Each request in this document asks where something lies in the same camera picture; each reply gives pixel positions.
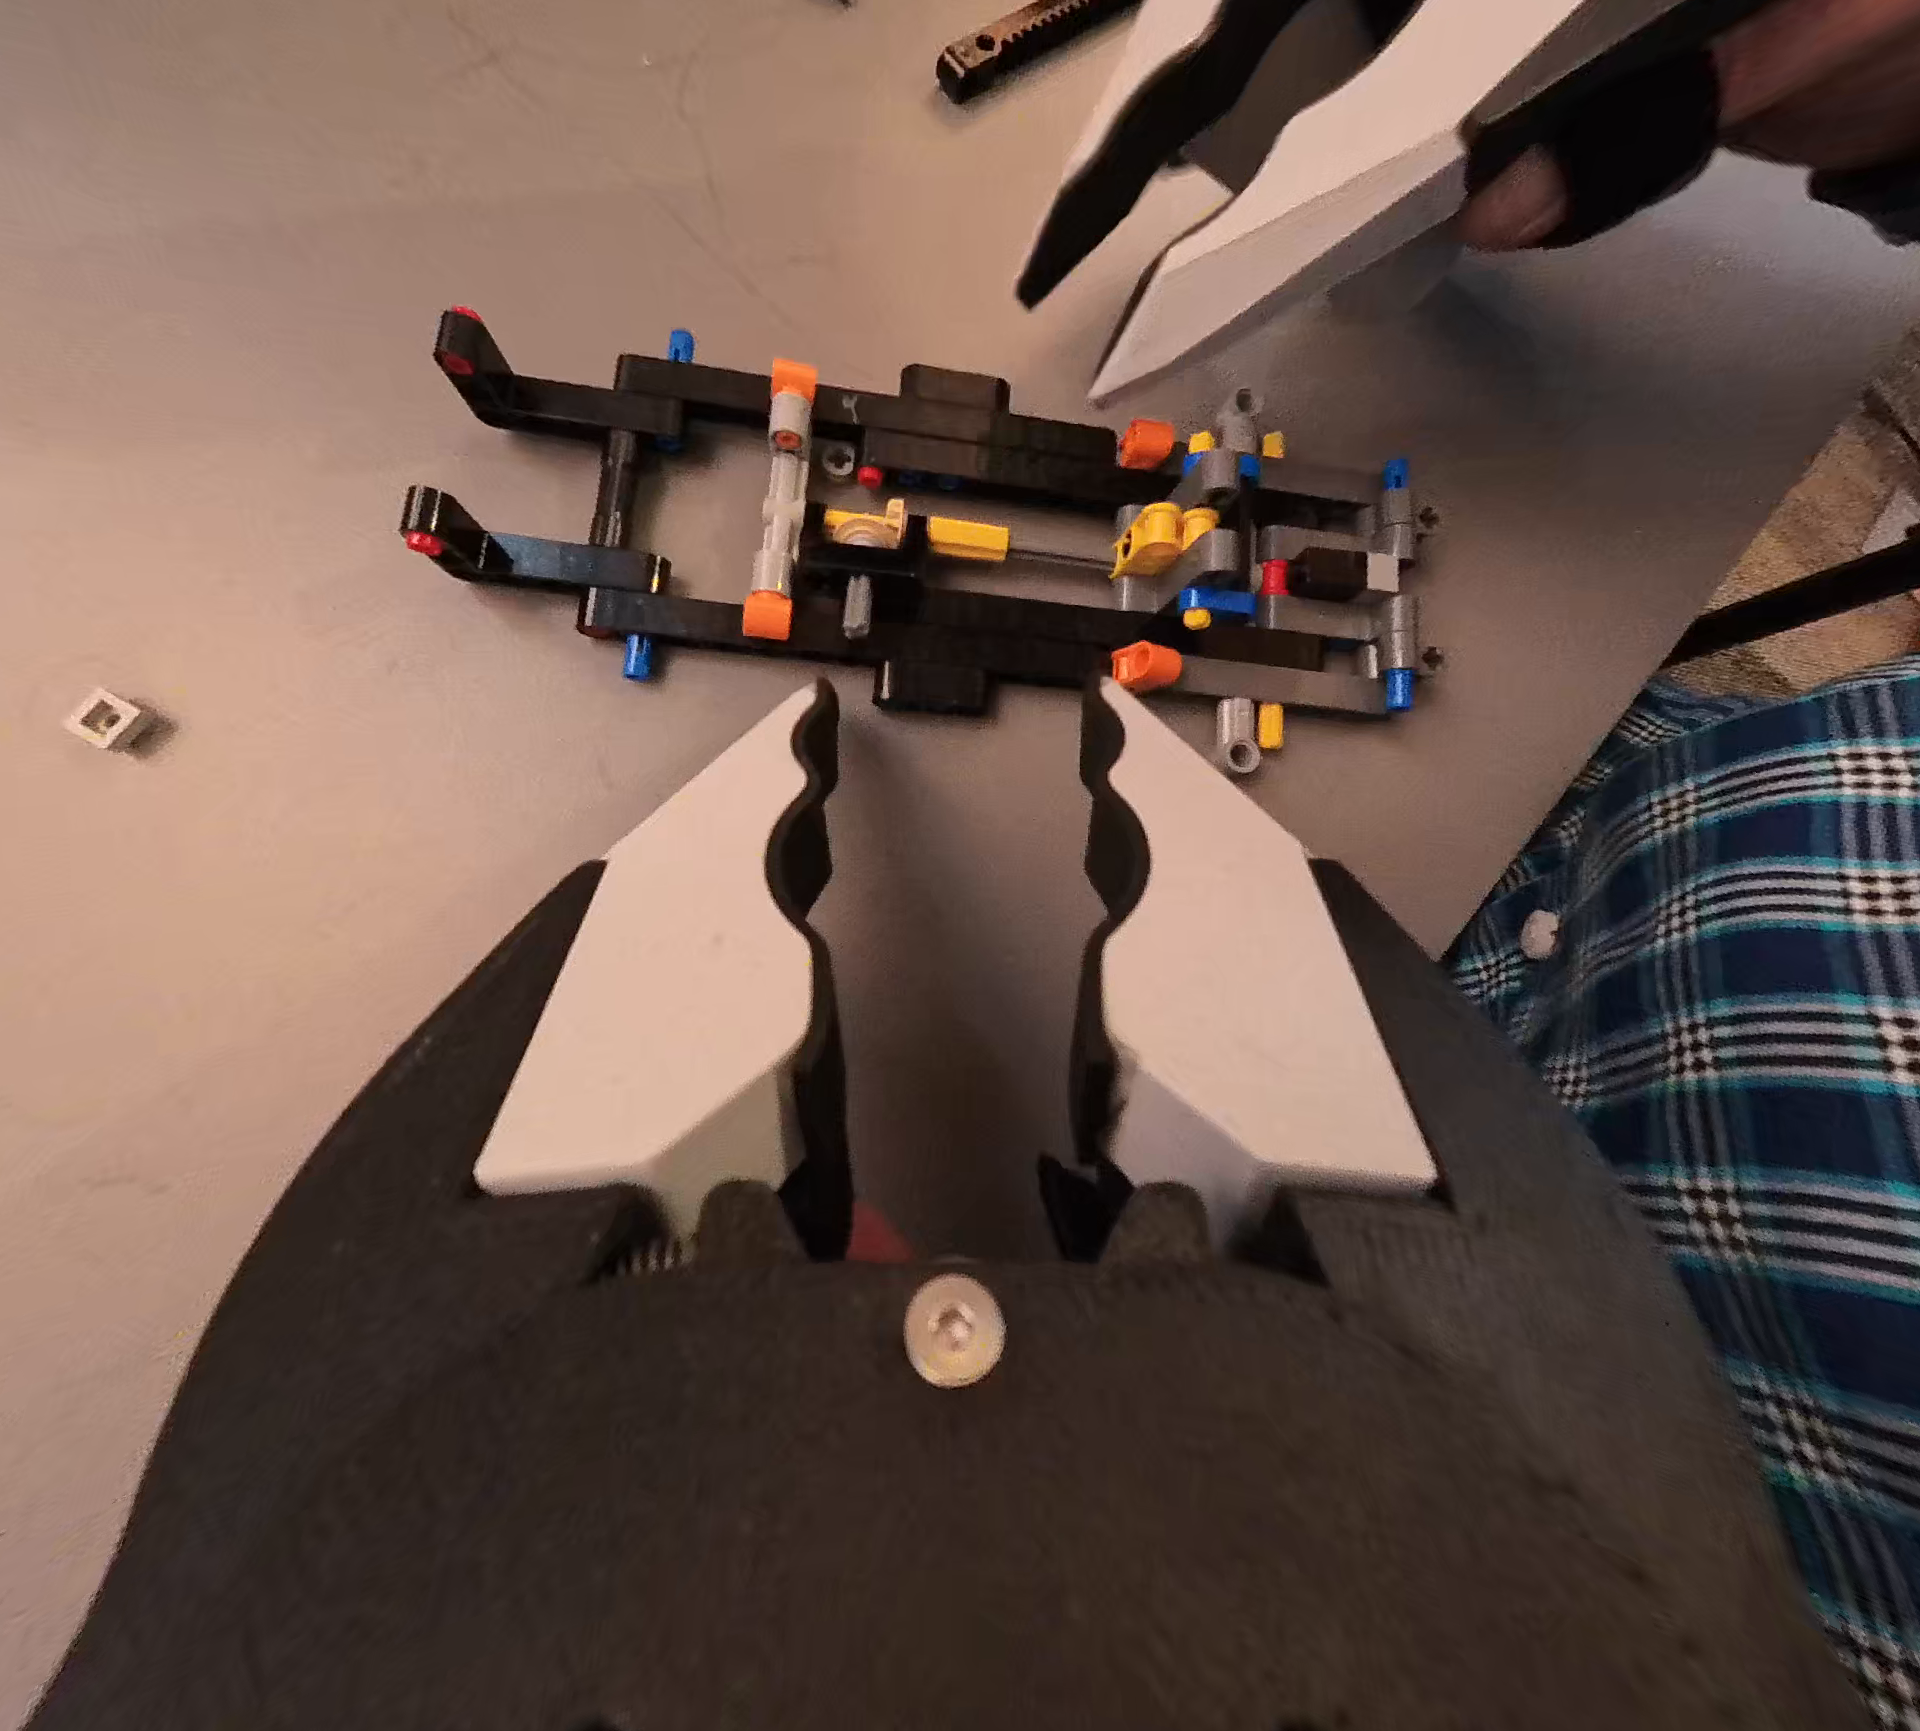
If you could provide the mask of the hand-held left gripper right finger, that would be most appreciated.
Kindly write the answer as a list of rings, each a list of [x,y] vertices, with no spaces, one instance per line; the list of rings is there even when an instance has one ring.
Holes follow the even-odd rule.
[[[1085,686],[1071,1162],[1042,1158],[1061,1256],[1092,1264],[1135,1192],[1179,1184],[1214,1250],[1284,1194],[1425,1200],[1441,1170],[1296,836],[1114,678]]]

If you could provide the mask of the blue plaid shirt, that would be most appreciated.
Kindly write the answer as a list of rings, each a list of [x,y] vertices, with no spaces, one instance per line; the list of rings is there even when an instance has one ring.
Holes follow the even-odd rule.
[[[1665,1248],[1830,1645],[1916,1727],[1916,658],[1647,684],[1444,964]]]

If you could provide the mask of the person's right hand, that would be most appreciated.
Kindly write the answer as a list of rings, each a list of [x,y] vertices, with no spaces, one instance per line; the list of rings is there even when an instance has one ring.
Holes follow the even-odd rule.
[[[1707,46],[1596,86],[1524,150],[1483,150],[1456,238],[1564,250],[1728,150],[1807,174],[1814,202],[1919,240],[1919,0],[1777,0]]]

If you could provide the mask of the small grey square lego piece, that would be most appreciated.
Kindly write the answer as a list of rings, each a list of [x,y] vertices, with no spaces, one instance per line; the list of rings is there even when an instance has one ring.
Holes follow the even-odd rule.
[[[159,722],[161,714],[153,706],[96,686],[61,718],[61,730],[94,750],[127,754],[146,744]]]

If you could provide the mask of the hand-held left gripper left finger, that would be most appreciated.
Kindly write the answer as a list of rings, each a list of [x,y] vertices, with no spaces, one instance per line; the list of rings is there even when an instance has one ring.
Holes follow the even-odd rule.
[[[675,1238],[777,1190],[821,1262],[852,1238],[846,1054],[808,916],[832,874],[840,706],[787,698],[598,864],[476,1158],[490,1196],[630,1186]]]

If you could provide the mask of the black metal bar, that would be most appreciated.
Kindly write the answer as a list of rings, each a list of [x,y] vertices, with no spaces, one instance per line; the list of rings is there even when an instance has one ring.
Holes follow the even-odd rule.
[[[1670,672],[1916,590],[1919,534],[1913,530],[1896,544],[1701,614],[1676,640],[1660,668]]]

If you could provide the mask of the black lego gear rack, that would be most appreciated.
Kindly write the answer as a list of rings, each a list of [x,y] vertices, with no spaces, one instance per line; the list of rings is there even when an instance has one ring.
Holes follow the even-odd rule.
[[[935,62],[935,84],[948,104],[968,106],[1143,2],[1033,0],[951,40]]]

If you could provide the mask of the black lego chassis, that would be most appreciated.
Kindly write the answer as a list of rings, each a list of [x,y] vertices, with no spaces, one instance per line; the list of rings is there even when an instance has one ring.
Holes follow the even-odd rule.
[[[1404,718],[1446,662],[1421,596],[1438,518],[1411,464],[1291,458],[1251,390],[1196,432],[1112,432],[925,362],[893,392],[781,356],[734,370],[688,330],[588,386],[518,372],[468,306],[440,316],[435,362],[479,424],[591,446],[593,518],[580,542],[539,540],[414,486],[400,540],[468,588],[568,598],[633,684],[668,652],[788,660],[868,672],[884,712],[973,720],[1002,688],[1104,676],[1213,706],[1214,754],[1249,778],[1289,716]],[[718,434],[766,458],[736,600],[680,590],[634,528],[647,466]]]

